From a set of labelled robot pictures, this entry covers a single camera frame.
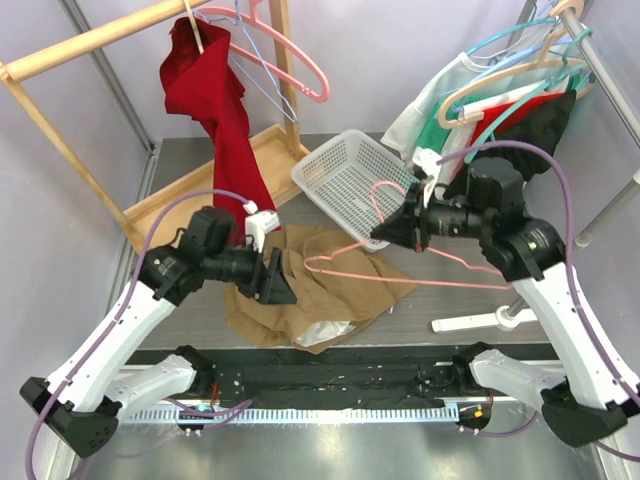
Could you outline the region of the tan cloth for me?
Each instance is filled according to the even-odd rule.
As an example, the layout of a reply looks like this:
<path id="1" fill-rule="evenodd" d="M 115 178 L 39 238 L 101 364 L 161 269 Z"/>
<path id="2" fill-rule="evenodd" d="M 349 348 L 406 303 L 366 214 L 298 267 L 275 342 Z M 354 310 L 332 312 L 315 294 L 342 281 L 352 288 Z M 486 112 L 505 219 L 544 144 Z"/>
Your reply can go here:
<path id="1" fill-rule="evenodd" d="M 362 330 L 417 288 L 406 281 L 382 282 L 382 277 L 406 280 L 408 276 L 383 257 L 362 248 L 313 266 L 367 275 L 367 280 L 311 272 L 304 265 L 308 257 L 328 256 L 352 243 L 344 231 L 324 227 L 286 225 L 270 233 L 264 247 L 265 259 L 270 259 L 273 248 L 282 251 L 283 270 L 297 303 L 262 305 L 228 285 L 224 290 L 227 325 L 258 348 L 290 345 L 318 354 Z"/>

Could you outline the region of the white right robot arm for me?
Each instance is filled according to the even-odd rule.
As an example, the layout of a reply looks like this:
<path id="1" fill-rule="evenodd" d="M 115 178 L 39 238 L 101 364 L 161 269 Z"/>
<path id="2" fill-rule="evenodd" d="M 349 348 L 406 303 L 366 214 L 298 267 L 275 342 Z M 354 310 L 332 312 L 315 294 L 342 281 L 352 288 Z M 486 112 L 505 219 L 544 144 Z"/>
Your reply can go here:
<path id="1" fill-rule="evenodd" d="M 525 211 L 522 175 L 503 158 L 472 162 L 464 195 L 425 201 L 409 187 L 401 206 L 371 236 L 416 251 L 434 235 L 478 240 L 485 259 L 511 284 L 543 327 L 564 371 L 549 372 L 478 342 L 454 356 L 451 380 L 465 395 L 491 389 L 539 412 L 565 444 L 608 437 L 639 412 L 625 367 L 586 299 L 578 292 L 565 244 L 548 222 Z"/>

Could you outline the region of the red skirt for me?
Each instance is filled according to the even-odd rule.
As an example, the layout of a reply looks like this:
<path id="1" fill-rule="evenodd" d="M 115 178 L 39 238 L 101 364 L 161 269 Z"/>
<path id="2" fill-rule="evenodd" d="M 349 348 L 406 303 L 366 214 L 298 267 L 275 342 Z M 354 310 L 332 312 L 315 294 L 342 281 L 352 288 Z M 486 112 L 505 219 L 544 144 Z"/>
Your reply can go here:
<path id="1" fill-rule="evenodd" d="M 169 114 L 200 123 L 215 147 L 213 187 L 236 193 L 261 210 L 275 208 L 249 141 L 250 125 L 242 104 L 245 89 L 228 64 L 230 32 L 196 22 L 198 49 L 186 17 L 175 21 L 170 53 L 159 76 Z"/>

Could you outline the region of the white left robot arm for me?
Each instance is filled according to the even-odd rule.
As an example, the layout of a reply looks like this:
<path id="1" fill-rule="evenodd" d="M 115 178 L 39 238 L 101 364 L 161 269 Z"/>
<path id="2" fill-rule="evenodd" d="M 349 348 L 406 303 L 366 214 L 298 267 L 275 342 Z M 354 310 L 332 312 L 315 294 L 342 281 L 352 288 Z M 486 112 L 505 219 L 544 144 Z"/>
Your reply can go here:
<path id="1" fill-rule="evenodd" d="M 82 346 L 46 378 L 31 377 L 21 397 L 77 456 L 88 458 L 114 436 L 120 423 L 173 395 L 200 399 L 210 391 L 215 368 L 195 348 L 180 346 L 160 363 L 124 379 L 116 375 L 141 342 L 206 281 L 235 286 L 263 305 L 292 305 L 279 249 L 263 256 L 276 212 L 247 206 L 245 238 L 234 246 L 234 216 L 206 206 L 171 244 L 144 253 L 111 311 Z"/>

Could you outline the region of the beige plastic hanger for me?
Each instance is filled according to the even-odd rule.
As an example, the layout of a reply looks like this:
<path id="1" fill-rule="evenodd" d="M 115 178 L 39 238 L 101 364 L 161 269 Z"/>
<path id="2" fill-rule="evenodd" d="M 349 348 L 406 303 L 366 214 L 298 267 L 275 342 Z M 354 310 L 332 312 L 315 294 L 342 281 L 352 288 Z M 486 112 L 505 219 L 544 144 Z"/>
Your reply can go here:
<path id="1" fill-rule="evenodd" d="M 191 1 L 190 0 L 183 0 L 182 1 L 185 7 L 185 12 L 188 16 L 189 19 L 189 23 L 191 25 L 191 29 L 193 31 L 193 35 L 194 35 L 194 39 L 196 42 L 196 47 L 197 50 L 199 52 L 200 55 L 202 55 L 204 53 L 204 45 L 203 45 L 203 41 L 201 38 L 201 34 L 200 34 L 200 30 L 199 30 L 199 26 L 197 23 L 197 20 L 195 18 L 192 6 L 191 6 Z"/>

